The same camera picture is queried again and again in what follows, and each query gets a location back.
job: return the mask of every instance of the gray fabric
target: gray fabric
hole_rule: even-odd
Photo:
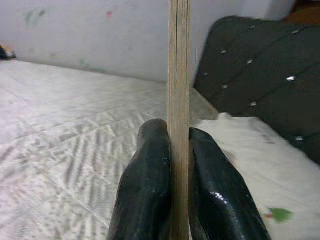
[[[105,240],[140,126],[165,84],[0,62],[0,239]],[[216,112],[191,93],[193,122]]]
[[[195,88],[219,112],[256,116],[320,163],[320,27],[216,22]]]

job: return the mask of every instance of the white cloth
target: white cloth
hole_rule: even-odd
[[[273,240],[320,239],[320,167],[255,117],[221,113],[209,133],[243,176]],[[278,223],[270,208],[291,212]]]

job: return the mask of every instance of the wall stain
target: wall stain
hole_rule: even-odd
[[[97,72],[102,74],[107,73],[107,70],[103,69],[102,67],[91,66],[91,64],[87,63],[86,60],[84,60],[83,58],[79,60],[79,64],[80,67],[86,71]]]
[[[39,9],[33,9],[31,11],[28,11],[25,15],[24,21],[27,26],[29,27],[35,27],[39,24],[41,19],[47,15],[49,12],[48,8],[39,8]]]
[[[106,12],[106,17],[109,19],[109,18],[112,17],[112,14],[114,14],[113,11],[107,11],[107,12]]]

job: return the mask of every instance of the white fabric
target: white fabric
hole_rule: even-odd
[[[105,240],[140,126],[164,83],[0,61],[0,239]],[[191,93],[193,119],[216,114]]]
[[[320,239],[320,167],[255,117],[202,121],[243,176],[273,240]],[[292,212],[277,223],[269,208]]]

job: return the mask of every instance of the wrinkled white sheet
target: wrinkled white sheet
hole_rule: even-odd
[[[105,240],[139,127],[166,85],[0,62],[0,239]],[[217,112],[191,94],[192,121]]]

